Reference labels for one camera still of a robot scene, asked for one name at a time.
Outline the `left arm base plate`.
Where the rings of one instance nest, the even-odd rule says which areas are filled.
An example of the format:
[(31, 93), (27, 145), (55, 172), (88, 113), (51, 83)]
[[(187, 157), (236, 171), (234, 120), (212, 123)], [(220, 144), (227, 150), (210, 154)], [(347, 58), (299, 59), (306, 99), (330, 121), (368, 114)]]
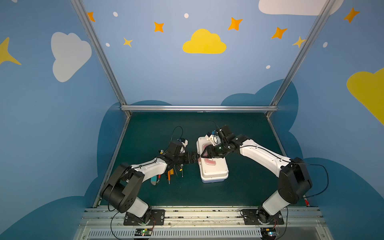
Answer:
[(149, 209), (142, 217), (126, 212), (124, 226), (163, 226), (165, 220), (164, 209)]

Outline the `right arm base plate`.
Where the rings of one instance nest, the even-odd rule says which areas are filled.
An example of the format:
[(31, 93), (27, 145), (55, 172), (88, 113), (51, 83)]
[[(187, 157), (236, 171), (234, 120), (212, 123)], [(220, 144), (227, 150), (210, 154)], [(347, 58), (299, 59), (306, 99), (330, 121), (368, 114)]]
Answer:
[(245, 225), (283, 225), (285, 223), (280, 211), (271, 216), (259, 209), (242, 209), (240, 214), (244, 219)]

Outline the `white purple tool box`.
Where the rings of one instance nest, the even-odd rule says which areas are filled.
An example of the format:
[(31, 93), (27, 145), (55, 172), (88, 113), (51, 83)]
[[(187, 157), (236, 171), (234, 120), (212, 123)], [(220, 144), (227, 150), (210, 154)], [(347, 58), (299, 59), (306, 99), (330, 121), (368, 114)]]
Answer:
[(212, 144), (205, 137), (199, 137), (197, 141), (197, 150), (200, 155), (198, 159), (200, 176), (205, 184), (223, 182), (229, 176), (229, 169), (225, 158), (203, 158), (203, 151)]

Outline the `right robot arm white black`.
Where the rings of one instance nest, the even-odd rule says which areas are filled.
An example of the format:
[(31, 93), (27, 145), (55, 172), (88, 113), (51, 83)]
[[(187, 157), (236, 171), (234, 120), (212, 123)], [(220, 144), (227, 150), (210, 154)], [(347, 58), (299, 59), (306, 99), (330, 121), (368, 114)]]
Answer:
[(201, 170), (205, 183), (227, 178), (227, 175), (218, 173), (216, 161), (223, 161), (229, 153), (247, 157), (278, 177), (277, 190), (258, 207), (257, 216), (262, 224), (269, 223), (283, 208), (296, 204), (313, 186), (302, 159), (290, 159), (264, 148), (245, 135), (236, 136), (227, 125), (198, 138), (197, 150), (201, 166), (205, 160), (209, 161), (209, 170)]

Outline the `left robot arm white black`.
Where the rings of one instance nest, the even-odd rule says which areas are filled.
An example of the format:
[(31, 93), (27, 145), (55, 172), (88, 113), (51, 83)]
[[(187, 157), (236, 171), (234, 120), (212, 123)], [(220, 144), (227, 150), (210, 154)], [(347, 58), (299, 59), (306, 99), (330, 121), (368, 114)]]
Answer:
[(138, 198), (143, 182), (169, 172), (175, 167), (198, 162), (200, 155), (187, 151), (188, 140), (171, 141), (151, 161), (130, 165), (120, 164), (103, 185), (100, 197), (120, 213), (129, 213), (141, 223), (151, 217), (152, 207)]

